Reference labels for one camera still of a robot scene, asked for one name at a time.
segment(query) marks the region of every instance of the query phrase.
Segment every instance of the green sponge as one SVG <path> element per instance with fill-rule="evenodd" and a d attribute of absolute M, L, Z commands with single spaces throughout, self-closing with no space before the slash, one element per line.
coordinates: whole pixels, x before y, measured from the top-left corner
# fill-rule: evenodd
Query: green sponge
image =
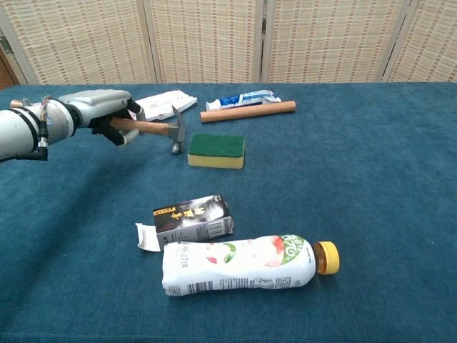
<path fill-rule="evenodd" d="M 187 150 L 189 166 L 241 169 L 244 138 L 215 134 L 194 134 Z"/>

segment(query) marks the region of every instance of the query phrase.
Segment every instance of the hammer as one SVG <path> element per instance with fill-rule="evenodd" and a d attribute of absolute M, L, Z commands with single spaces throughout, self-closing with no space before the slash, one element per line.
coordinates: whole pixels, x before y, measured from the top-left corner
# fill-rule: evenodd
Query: hammer
<path fill-rule="evenodd" d="M 178 118 L 178 121 L 174 123 L 150 123 L 148 121 L 139 121 L 132 119 L 124 119 L 113 117 L 111 120 L 111 126 L 118 130 L 131 131 L 138 129 L 140 132 L 147 134 L 160 134 L 173 139 L 173 145 L 171 146 L 171 153 L 173 155 L 179 155 L 181 153 L 181 143 L 186 137 L 186 126 L 184 125 L 183 116 L 173 106 L 173 112 Z"/>

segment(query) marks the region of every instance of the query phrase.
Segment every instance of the woven screen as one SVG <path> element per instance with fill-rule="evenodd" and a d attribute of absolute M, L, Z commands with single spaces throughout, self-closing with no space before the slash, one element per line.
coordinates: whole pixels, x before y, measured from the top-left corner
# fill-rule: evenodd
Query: woven screen
<path fill-rule="evenodd" d="M 398 0 L 277 0 L 274 21 L 267 21 L 264 81 L 377 81 L 401 6 Z"/>
<path fill-rule="evenodd" d="M 457 1 L 420 1 L 390 81 L 452 81 L 456 75 Z"/>
<path fill-rule="evenodd" d="M 40 84 L 155 81 L 140 1 L 3 0 L 0 10 Z"/>
<path fill-rule="evenodd" d="M 162 82 L 251 82 L 260 77 L 256 0 L 149 0 Z"/>

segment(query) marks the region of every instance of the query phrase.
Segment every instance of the white paper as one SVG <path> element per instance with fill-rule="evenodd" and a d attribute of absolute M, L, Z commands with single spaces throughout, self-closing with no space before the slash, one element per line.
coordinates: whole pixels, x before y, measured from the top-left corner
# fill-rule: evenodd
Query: white paper
<path fill-rule="evenodd" d="M 136 103 L 143 107 L 147 121 L 170 118 L 174 116 L 172 106 L 183 112 L 196 102 L 196 97 L 189 96 L 180 90 L 166 91 L 165 93 L 136 100 Z"/>
<path fill-rule="evenodd" d="M 136 223 L 138 230 L 138 248 L 149 252 L 160 252 L 159 240 L 157 239 L 156 227 Z"/>

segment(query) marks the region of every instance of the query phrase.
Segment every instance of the hammer head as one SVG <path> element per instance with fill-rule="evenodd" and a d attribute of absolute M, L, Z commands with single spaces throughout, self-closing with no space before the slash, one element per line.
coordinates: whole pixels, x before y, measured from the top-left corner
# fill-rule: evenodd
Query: hammer head
<path fill-rule="evenodd" d="M 171 153 L 178 155 L 182 152 L 181 143 L 186 138 L 186 125 L 184 124 L 183 116 L 175 106 L 172 106 L 173 113 L 175 113 L 177 122 L 169 124 L 169 137 L 173 139 L 173 145 L 171 146 Z"/>

